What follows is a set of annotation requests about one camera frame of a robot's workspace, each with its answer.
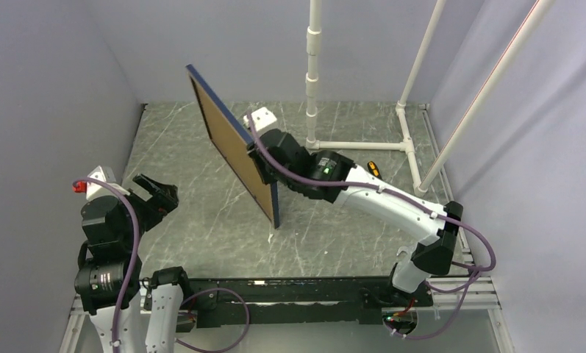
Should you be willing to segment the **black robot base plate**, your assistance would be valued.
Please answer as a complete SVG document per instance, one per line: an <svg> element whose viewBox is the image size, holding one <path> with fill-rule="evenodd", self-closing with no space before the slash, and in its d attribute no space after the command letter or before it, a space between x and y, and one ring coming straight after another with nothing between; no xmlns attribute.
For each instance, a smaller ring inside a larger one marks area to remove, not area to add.
<svg viewBox="0 0 586 353"><path fill-rule="evenodd" d="M403 294L385 276L193 278L189 286L194 297L180 309L193 314L198 328L246 322L381 324L391 312L433 305L425 285Z"/></svg>

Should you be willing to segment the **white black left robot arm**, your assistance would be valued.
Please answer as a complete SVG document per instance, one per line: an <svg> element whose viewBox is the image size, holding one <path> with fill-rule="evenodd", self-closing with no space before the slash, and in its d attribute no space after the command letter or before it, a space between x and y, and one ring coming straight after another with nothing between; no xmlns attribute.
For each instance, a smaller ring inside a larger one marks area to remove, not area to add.
<svg viewBox="0 0 586 353"><path fill-rule="evenodd" d="M122 188L103 167L73 183L87 199L74 287L104 352L172 352L179 311L193 290L176 266L155 271L142 295L137 251L142 236L178 207L178 188L142 174L133 180L148 199Z"/></svg>

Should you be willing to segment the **white PVC pipe stand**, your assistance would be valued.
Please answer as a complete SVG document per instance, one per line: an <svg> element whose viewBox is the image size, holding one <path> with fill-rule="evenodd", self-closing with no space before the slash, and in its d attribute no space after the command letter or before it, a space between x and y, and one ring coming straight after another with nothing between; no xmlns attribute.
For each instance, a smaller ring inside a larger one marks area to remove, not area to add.
<svg viewBox="0 0 586 353"><path fill-rule="evenodd" d="M415 163L415 153L409 127L405 122L405 107L421 103L427 107L440 88L451 64L461 50L468 36L473 33L476 22L491 1L346 1L358 15L368 15L360 20L364 25L362 35L372 36L370 26L387 27L387 54L396 60L394 68L387 63L380 65L379 73L388 74L396 80L391 86L379 90L380 98L394 98L404 139L399 143L371 142L329 142L315 136L318 121L318 55L321 49L323 29L322 1L293 1L298 8L309 9L309 23L306 30L307 72L306 131L303 141L311 149L323 147L401 151L410 163L415 191L423 193L431 179L421 176Z"/></svg>

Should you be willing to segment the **aluminium rail frame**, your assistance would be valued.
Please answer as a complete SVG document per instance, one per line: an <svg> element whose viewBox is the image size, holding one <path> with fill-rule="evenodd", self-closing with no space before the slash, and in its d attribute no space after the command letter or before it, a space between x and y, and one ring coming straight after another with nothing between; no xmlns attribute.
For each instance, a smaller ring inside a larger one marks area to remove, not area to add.
<svg viewBox="0 0 586 353"><path fill-rule="evenodd" d="M405 230L415 245L405 249L405 259L394 265L385 285L375 277L246 280L229 294L245 311L262 302L396 307L383 321L398 334L402 316L416 304L431 305L435 287L430 277L447 274L454 264L454 244L466 228L462 205L426 202L384 182L373 165L362 167L334 151L310 153L276 123L268 111L258 110L232 124L241 138L241 154L262 186L274 190L283 184L309 199L353 207ZM79 250L75 289L105 352L171 352L177 316L215 305L199 302L207 289L192 285L180 267L154 272L148 296L141 299L140 239L178 207L179 198L175 185L142 174L134 181L148 199L117 185L104 168L73 183L74 192L87 199L81 211L87 239Z"/></svg>

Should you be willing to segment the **blue photo frame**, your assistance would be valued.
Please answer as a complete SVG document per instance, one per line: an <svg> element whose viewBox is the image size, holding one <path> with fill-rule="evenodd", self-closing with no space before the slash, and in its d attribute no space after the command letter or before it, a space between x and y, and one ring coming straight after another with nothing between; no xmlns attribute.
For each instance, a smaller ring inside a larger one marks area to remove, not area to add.
<svg viewBox="0 0 586 353"><path fill-rule="evenodd" d="M210 141L272 226L279 228L281 220L277 186L274 183L267 185L262 182L247 149L253 142L250 133L232 114L197 68L189 64L186 69Z"/></svg>

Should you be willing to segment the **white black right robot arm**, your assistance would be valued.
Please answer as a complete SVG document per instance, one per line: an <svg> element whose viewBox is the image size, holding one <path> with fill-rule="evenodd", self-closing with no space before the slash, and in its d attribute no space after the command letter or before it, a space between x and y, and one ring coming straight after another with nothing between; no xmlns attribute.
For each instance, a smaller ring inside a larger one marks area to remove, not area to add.
<svg viewBox="0 0 586 353"><path fill-rule="evenodd" d="M406 304L423 281L449 273L463 214L460 203L419 199L336 151L310 153L279 129L262 133L247 150L265 184L280 182L308 199L362 211L415 240L414 246L405 248L407 258L394 265L386 285L393 304Z"/></svg>

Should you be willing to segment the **yellow black screwdriver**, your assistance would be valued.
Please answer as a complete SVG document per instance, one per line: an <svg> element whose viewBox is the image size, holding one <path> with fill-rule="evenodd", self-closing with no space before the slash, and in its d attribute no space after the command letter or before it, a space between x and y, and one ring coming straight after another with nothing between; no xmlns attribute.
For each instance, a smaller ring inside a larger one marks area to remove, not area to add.
<svg viewBox="0 0 586 353"><path fill-rule="evenodd" d="M376 166L376 164L373 161L369 161L367 163L367 169L374 177L376 177L378 179L382 178L382 175L381 175L378 167Z"/></svg>

